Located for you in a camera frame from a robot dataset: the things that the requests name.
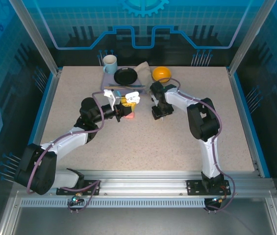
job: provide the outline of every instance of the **metal pole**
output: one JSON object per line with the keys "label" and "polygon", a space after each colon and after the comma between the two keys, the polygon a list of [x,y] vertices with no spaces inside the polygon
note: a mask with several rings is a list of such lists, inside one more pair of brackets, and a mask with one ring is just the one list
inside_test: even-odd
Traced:
{"label": "metal pole", "polygon": [[242,62],[246,52],[250,48],[252,42],[254,41],[258,31],[264,24],[267,16],[269,15],[272,7],[274,6],[276,0],[266,0],[260,7],[254,21],[252,22],[252,25],[250,26],[247,34],[245,35],[242,44],[238,48],[230,66],[229,66],[229,73],[230,75],[233,75],[235,71],[237,70],[238,66]]}
{"label": "metal pole", "polygon": [[16,14],[20,18],[21,22],[23,23],[32,41],[36,45],[42,58],[46,62],[49,70],[52,72],[53,75],[57,76],[58,66],[56,65],[52,55],[50,54],[50,51],[48,50],[42,36],[39,33],[39,30],[37,29],[34,21],[32,20],[24,3],[22,2],[22,0],[9,0],[9,1],[12,7],[14,8]]}

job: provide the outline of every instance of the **enclosure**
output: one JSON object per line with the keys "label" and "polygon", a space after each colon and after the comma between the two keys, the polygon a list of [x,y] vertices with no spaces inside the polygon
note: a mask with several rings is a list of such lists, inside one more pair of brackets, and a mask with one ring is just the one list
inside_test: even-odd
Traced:
{"label": "enclosure", "polygon": [[[29,144],[67,133],[82,100],[110,89],[108,55],[118,68],[165,66],[185,94],[213,101],[219,164],[235,182],[226,210],[189,193],[205,162],[187,114],[154,120],[142,90],[134,118],[106,120],[56,165],[100,180],[86,210],[14,182]],[[277,0],[0,0],[0,235],[72,233],[277,234]]]}

